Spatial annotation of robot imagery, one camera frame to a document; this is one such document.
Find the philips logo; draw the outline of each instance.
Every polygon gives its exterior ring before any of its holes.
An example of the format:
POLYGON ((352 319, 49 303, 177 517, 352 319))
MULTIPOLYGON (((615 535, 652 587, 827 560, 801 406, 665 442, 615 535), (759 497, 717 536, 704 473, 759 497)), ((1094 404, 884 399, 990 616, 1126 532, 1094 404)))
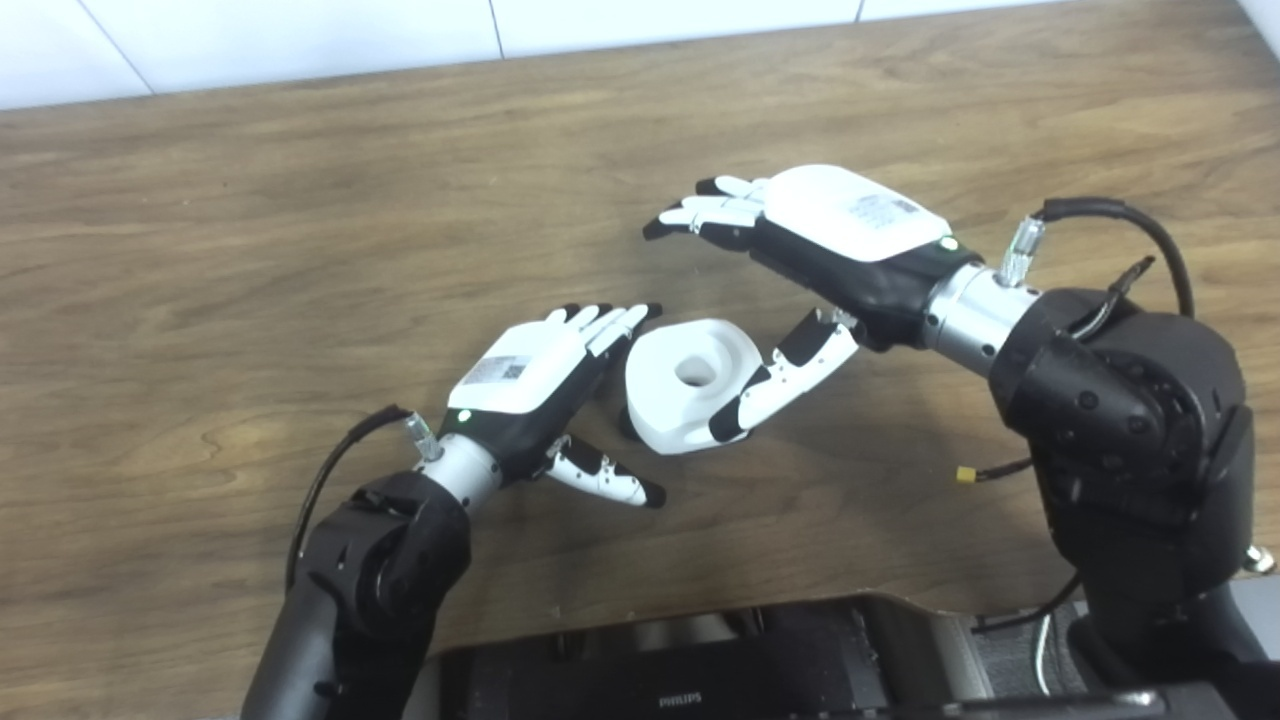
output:
POLYGON ((669 694, 658 698, 658 708, 685 707, 686 705, 698 705, 701 701, 703 693, 669 694))

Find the metal connector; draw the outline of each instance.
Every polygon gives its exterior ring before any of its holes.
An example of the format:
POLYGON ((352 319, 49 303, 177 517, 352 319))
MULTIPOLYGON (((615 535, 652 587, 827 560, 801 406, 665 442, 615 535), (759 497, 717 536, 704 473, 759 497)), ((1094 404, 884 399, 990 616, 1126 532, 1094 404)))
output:
POLYGON ((439 438, 417 413, 404 418, 404 430, 408 432, 408 438, 413 441, 413 447, 417 448, 424 462, 434 462, 444 455, 439 438))
POLYGON ((1276 569, 1276 560, 1271 556, 1270 550, 1261 544, 1251 544, 1244 551, 1244 569, 1258 575, 1268 575, 1276 569))
POLYGON ((1000 272, 996 273, 996 282, 1005 287, 1018 287, 1027 279, 1027 273, 1032 269, 1032 260, 1044 237, 1044 220, 1030 215, 1023 218, 1014 233, 1014 240, 1009 242, 1005 259, 1000 263, 1000 272))

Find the black arm segment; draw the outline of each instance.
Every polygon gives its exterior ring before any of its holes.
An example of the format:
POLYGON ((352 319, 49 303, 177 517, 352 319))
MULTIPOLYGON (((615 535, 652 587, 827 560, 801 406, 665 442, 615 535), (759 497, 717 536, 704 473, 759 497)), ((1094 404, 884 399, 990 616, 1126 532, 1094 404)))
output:
POLYGON ((444 488, 417 473, 364 486, 311 533, 242 720, 398 720, 470 560, 444 488))
POLYGON ((1235 352, 1197 320, 1128 301, 1085 343, 1069 337, 1101 299, 1046 293, 988 378, 1080 573, 1089 616, 1073 641, 1110 687, 1207 679, 1240 717, 1271 716, 1258 702, 1280 711, 1280 666, 1226 585, 1253 523, 1253 414, 1235 352))

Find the hole in object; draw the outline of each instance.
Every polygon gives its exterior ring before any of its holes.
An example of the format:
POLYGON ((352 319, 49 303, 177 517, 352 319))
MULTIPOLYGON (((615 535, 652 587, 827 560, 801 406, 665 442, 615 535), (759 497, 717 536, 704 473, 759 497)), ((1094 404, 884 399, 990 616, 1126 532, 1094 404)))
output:
POLYGON ((701 357, 685 357, 676 365, 676 377, 689 387, 704 387, 716 379, 716 370, 701 357))

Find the black wire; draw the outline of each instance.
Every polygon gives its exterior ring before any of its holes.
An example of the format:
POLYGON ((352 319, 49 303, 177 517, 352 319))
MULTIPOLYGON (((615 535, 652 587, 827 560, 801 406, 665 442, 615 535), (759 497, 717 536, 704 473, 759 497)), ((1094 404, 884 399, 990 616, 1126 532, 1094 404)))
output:
POLYGON ((1032 466, 1030 457, 1023 457, 1021 460, 1014 460, 1012 462, 1006 462, 1004 465, 996 465, 995 468, 987 468, 986 470, 978 470, 973 477, 973 482, 984 483, 987 480, 998 480, 1000 478, 1007 478, 1014 473, 1021 473, 1023 470, 1032 466))
POLYGON ((1060 605, 1068 601, 1080 587, 1080 574, 1076 573, 1071 575, 1071 579, 1062 585, 1062 589, 1057 591, 1057 594, 1050 598, 1048 602, 1039 606, 1037 610, 1028 612, 1027 615, 1019 615, 1010 620, 1002 620, 1000 623, 992 623, 991 625, 979 625, 973 629, 973 634, 984 635, 987 633, 993 633, 996 630, 1004 630, 1007 628, 1016 628, 1019 625, 1025 625, 1027 623, 1034 623, 1037 620, 1043 620, 1047 615, 1059 609, 1060 605))
POLYGON ((397 405, 388 405, 378 413, 374 413, 372 415, 356 423, 353 428, 347 430, 347 436, 343 437, 342 441, 329 452, 329 457, 326 457, 324 464, 320 465, 320 470, 316 471, 316 477, 311 480, 307 496, 302 500, 302 509, 298 511, 298 520, 293 525, 293 537, 289 539, 289 556, 284 561, 285 592, 293 587, 294 575, 297 575, 298 557, 302 555, 302 541, 306 538, 307 525, 311 523, 311 512, 315 511, 316 501, 320 500, 320 491, 324 489, 324 484, 329 479, 329 474, 333 473, 338 461, 342 460, 342 456, 346 455, 353 445, 365 439, 369 433, 397 420, 403 420, 412 414, 413 413, 397 405))
POLYGON ((1033 217, 1046 223, 1065 218, 1114 218, 1138 225, 1156 243, 1165 258, 1165 264, 1169 265, 1174 293, 1178 296, 1178 313, 1188 318, 1196 316, 1196 297, 1192 293, 1192 278, 1187 272, 1183 252, 1169 231, 1151 215, 1111 197, 1052 197, 1046 200, 1044 208, 1033 217))
POLYGON ((1092 315, 1082 318, 1076 329, 1070 331, 1071 337, 1083 342, 1106 327, 1107 320, 1111 318, 1111 313, 1115 313, 1120 301, 1129 295, 1129 290, 1133 288, 1133 283, 1138 282, 1138 278, 1140 278, 1155 261, 1156 259, 1153 256, 1147 255, 1142 260, 1130 265, 1128 270, 1121 273, 1120 277, 1116 278, 1116 282, 1111 283, 1111 287, 1107 288, 1107 297, 1102 301, 1102 305, 1100 305, 1092 315))

